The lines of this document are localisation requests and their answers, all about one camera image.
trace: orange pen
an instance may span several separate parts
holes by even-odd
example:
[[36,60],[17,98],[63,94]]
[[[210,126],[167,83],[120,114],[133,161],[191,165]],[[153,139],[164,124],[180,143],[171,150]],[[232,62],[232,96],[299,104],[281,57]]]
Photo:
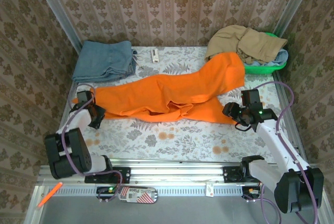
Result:
[[61,188],[63,185],[62,182],[59,182],[47,195],[44,197],[43,200],[38,204],[38,207],[43,206],[56,192],[59,188]]

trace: folded denim cloth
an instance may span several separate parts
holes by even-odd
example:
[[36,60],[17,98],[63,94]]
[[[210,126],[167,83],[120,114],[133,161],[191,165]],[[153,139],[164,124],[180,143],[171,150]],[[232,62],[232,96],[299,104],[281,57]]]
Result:
[[252,64],[248,65],[246,63],[244,63],[245,66],[281,66],[283,65],[285,62],[287,62],[288,60],[288,57],[289,57],[289,54],[287,52],[287,50],[285,49],[281,49],[275,60],[271,61],[271,62],[268,62],[268,63],[264,63],[264,64],[260,64],[258,63],[257,61],[254,61]]
[[72,80],[75,82],[114,81],[136,70],[130,41],[103,44],[85,41]]

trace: patterned wallpaper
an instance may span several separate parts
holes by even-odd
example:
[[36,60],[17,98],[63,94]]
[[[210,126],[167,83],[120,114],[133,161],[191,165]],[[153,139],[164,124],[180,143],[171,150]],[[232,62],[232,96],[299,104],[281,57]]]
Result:
[[288,0],[60,0],[80,39],[206,45],[228,25],[273,31]]
[[0,223],[21,223],[77,56],[46,0],[0,0]]
[[318,163],[334,208],[334,0],[303,0],[283,37],[282,78],[293,88],[292,111],[308,159]]

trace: orange towel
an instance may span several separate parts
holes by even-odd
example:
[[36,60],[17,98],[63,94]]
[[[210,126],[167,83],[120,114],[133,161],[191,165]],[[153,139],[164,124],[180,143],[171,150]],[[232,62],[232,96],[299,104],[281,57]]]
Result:
[[220,53],[201,70],[184,75],[154,75],[129,84],[96,89],[96,104],[106,119],[137,118],[172,122],[182,118],[230,123],[217,95],[244,85],[245,68],[236,53]]

